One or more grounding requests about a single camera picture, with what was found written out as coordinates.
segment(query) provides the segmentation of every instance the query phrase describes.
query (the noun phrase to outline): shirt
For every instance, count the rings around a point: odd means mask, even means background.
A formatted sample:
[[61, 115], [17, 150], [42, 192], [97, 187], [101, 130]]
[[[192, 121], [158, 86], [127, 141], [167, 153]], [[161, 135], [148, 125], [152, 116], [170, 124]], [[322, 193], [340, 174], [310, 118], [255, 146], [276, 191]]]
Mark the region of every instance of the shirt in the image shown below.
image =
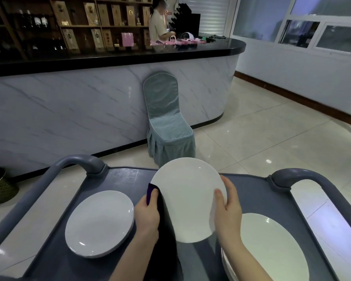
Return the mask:
[[160, 15], [158, 10], [153, 10], [150, 18], [150, 38], [151, 41], [157, 41], [160, 36], [167, 32], [167, 27], [164, 24], [164, 18]]

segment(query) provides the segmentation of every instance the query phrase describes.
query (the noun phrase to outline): baseboard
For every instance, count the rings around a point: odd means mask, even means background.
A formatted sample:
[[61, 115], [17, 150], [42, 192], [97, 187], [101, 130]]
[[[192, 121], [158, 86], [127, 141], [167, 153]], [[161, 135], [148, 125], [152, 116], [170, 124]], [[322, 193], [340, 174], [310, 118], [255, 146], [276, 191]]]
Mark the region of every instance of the baseboard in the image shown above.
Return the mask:
[[303, 97], [302, 95], [298, 95], [294, 92], [290, 92], [289, 90], [280, 88], [273, 84], [269, 84], [265, 81], [259, 80], [257, 78], [251, 77], [238, 71], [235, 71], [234, 76], [351, 125], [351, 115], [348, 113], [319, 103], [317, 101], [308, 99], [306, 97]]
[[[211, 119], [211, 120], [208, 120], [206, 122], [202, 122], [202, 123], [198, 123], [198, 124], [192, 125], [191, 128], [192, 129], [196, 129], [196, 128], [199, 128], [199, 127], [203, 127], [203, 126], [212, 124], [212, 123], [216, 122], [217, 120], [219, 120], [222, 116], [223, 116], [223, 113], [220, 116], [218, 116], [218, 117], [216, 117], [214, 119]], [[112, 155], [114, 153], [118, 153], [118, 152], [121, 152], [121, 151], [124, 151], [124, 150], [127, 150], [127, 149], [138, 147], [138, 146], [141, 146], [141, 145], [144, 145], [144, 144], [147, 144], [147, 140], [146, 139], [140, 140], [140, 141], [137, 141], [137, 142], [133, 142], [133, 143], [130, 143], [130, 144], [127, 144], [127, 145], [124, 145], [124, 146], [119, 146], [117, 148], [113, 148], [113, 149], [110, 149], [110, 150], [107, 150], [107, 151], [102, 151], [102, 152], [93, 154], [92, 156], [101, 158], [101, 157]], [[71, 167], [73, 165], [74, 164], [67, 165], [64, 168]], [[43, 175], [48, 169], [49, 169], [49, 167], [46, 167], [44, 169], [35, 170], [35, 171], [29, 172], [29, 173], [24, 173], [24, 174], [21, 174], [21, 175], [12, 177], [12, 178], [8, 178], [8, 179], [11, 182], [13, 182], [13, 183], [17, 183], [17, 182], [24, 181], [24, 180], [27, 180], [27, 179], [30, 179], [30, 178], [35, 178], [35, 177], [37, 177], [39, 175]]]

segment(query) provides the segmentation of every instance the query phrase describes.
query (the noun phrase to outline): window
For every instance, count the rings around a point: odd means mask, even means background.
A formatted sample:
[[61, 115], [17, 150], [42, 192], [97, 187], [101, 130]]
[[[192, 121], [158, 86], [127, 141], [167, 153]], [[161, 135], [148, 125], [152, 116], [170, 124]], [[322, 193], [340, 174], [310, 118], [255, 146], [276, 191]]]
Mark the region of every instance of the window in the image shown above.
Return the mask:
[[351, 52], [351, 27], [326, 26], [316, 47]]
[[351, 0], [296, 0], [291, 14], [351, 17]]
[[320, 22], [288, 20], [280, 43], [307, 48]]
[[291, 0], [241, 0], [233, 34], [274, 42]]
[[199, 32], [223, 36], [230, 0], [179, 0], [200, 14]]

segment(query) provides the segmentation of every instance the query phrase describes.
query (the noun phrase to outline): dark gray tray surface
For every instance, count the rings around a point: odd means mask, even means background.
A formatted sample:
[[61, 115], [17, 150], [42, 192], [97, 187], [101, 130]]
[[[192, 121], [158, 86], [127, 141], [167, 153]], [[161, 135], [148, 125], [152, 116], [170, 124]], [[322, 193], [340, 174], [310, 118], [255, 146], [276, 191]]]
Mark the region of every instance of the dark gray tray surface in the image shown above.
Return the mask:
[[[136, 227], [133, 227], [128, 239], [111, 254], [98, 259], [85, 259], [68, 249], [64, 236], [66, 222], [79, 203], [100, 191], [123, 192], [135, 205], [145, 195], [155, 172], [156, 170], [113, 168], [105, 179], [86, 179], [26, 271], [25, 277], [39, 280], [107, 281]], [[238, 189], [243, 213], [259, 213], [272, 218], [296, 239], [306, 257], [310, 281], [338, 280], [290, 193], [273, 192], [264, 178], [239, 174], [226, 176]], [[177, 248], [185, 281], [228, 280], [215, 234], [194, 244], [177, 243]]]

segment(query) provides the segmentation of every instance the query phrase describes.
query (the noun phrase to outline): marble counter front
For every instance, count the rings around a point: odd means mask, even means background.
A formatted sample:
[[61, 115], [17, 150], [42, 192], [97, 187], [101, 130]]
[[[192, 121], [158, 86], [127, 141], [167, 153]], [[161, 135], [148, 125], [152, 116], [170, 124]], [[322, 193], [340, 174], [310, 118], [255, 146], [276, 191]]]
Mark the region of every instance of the marble counter front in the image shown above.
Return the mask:
[[18, 176], [145, 139], [142, 84], [155, 71], [178, 79], [189, 125], [217, 118], [238, 56], [0, 77], [0, 166]]

